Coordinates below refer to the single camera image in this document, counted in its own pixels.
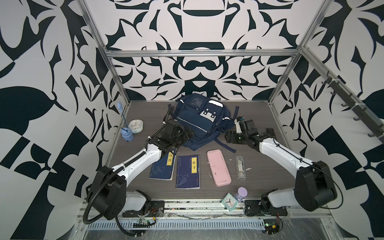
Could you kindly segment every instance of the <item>pink pencil case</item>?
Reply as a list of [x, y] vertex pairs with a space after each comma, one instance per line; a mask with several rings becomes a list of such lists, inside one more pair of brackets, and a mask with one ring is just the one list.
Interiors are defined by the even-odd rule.
[[207, 157], [215, 185], [221, 187], [230, 184], [232, 179], [229, 175], [227, 164], [225, 163], [221, 150], [216, 149], [208, 151]]

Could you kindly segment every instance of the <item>teal alarm clock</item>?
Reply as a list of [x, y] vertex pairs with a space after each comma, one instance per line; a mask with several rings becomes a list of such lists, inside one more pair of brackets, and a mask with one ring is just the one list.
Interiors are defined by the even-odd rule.
[[221, 203], [225, 206], [229, 211], [233, 211], [237, 206], [237, 200], [232, 194], [228, 193], [225, 198], [221, 201]]

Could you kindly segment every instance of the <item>purple lid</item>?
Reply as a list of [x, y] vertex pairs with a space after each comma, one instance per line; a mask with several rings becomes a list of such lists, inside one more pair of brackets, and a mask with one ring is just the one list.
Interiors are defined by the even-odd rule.
[[239, 189], [237, 190], [237, 193], [241, 197], [246, 197], [248, 195], [248, 191], [244, 187], [239, 187]]

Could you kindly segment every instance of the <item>book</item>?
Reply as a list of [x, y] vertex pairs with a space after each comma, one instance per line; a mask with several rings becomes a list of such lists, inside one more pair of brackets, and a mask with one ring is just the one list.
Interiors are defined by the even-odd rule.
[[169, 152], [157, 162], [154, 162], [152, 164], [149, 178], [160, 180], [172, 180], [173, 167], [175, 165], [176, 158], [176, 156], [172, 152]]
[[200, 188], [199, 156], [188, 155], [177, 157], [177, 189]]

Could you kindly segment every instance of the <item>alarm clock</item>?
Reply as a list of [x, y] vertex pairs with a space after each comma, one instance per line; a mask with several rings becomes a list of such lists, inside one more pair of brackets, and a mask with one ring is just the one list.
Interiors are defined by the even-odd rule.
[[225, 198], [221, 201], [221, 203], [225, 206], [229, 211], [233, 211], [237, 205], [237, 200], [232, 194], [228, 193]]
[[139, 133], [143, 131], [143, 121], [140, 119], [135, 119], [129, 122], [128, 128], [133, 132], [133, 133]]

